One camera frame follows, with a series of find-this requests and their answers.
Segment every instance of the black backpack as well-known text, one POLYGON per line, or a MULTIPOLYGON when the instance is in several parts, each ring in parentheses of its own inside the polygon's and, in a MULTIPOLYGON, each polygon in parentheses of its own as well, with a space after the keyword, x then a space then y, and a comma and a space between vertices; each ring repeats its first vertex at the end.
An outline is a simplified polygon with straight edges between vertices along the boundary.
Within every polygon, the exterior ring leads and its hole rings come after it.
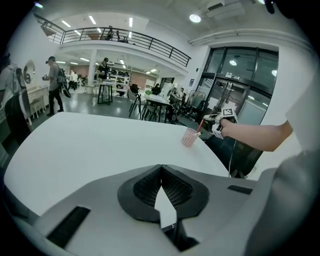
POLYGON ((58 65, 58 68, 59 68, 59 71, 58 71, 58 77, 56 78, 56 81, 58 85, 62 87, 64 95, 68 98, 71 98, 71 94, 67 86, 67 78, 65 75, 65 71, 63 70, 63 68, 60 68, 59 65, 58 65))

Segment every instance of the black slot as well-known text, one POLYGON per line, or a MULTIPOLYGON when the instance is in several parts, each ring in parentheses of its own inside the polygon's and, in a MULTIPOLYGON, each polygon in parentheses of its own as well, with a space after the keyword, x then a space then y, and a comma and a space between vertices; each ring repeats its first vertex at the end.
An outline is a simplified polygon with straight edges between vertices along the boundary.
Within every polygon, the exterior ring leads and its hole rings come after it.
POLYGON ((248 188, 248 187, 243 187, 243 186, 230 185, 228 187, 228 190, 232 190, 232 191, 236 191, 236 192, 243 193, 246 195, 250 195, 253 189, 248 188))
POLYGON ((47 239, 55 245, 64 248, 80 227, 81 223, 85 220, 89 212, 89 209, 77 206, 47 236, 47 239))

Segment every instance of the curved white desk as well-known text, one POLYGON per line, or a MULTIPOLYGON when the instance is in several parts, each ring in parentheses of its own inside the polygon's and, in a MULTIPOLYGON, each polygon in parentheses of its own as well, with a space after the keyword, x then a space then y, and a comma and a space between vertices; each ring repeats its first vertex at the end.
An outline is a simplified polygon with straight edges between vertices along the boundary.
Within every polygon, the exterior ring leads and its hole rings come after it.
POLYGON ((83 185, 144 166, 166 164, 228 176, 199 138, 180 142, 186 127, 79 113, 58 113, 14 154, 4 176, 13 195, 38 216, 83 185))

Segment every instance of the white sleeve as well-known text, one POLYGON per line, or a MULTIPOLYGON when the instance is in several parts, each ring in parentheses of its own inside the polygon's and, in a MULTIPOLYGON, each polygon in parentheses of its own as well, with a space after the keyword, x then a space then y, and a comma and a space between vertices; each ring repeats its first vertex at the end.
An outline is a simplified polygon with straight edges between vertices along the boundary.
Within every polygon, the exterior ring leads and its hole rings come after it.
POLYGON ((320 68, 310 85, 286 113, 302 150, 320 147, 320 68))

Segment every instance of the hand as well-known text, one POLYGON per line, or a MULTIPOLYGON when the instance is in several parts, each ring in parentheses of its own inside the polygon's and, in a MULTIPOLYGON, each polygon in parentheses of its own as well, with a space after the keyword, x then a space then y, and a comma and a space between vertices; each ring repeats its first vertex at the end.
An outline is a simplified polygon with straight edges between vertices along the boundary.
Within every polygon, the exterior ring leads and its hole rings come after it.
POLYGON ((221 134, 223 137, 228 137, 229 136, 229 130, 230 130, 230 126, 233 125, 232 122, 230 122, 229 120, 222 118, 220 120, 220 125, 222 126, 222 130, 221 130, 221 134))

